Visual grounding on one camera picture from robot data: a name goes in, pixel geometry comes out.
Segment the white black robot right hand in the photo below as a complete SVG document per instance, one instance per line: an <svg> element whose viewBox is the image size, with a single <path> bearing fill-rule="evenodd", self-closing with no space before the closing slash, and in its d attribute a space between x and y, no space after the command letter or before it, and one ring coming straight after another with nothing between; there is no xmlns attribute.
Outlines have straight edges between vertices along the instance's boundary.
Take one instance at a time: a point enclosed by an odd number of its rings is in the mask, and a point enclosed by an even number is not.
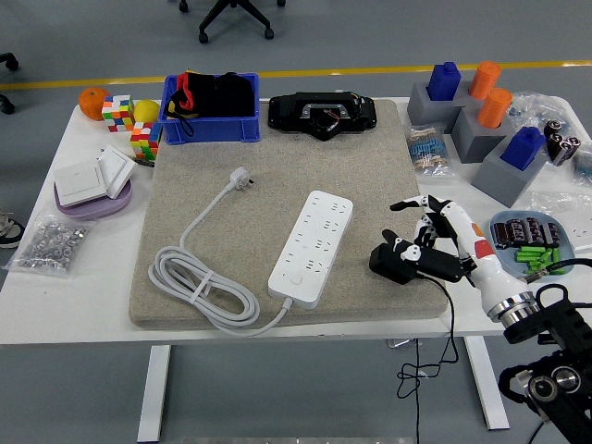
<svg viewBox="0 0 592 444"><path fill-rule="evenodd" d="M390 206L392 211L423 208L412 242L385 230L390 267L420 271L449 282L468 278L480 290L482 308L494 322L507 324L512 316L537 311L536 300L521 279L506 272L479 226L454 201L418 195Z"/></svg>

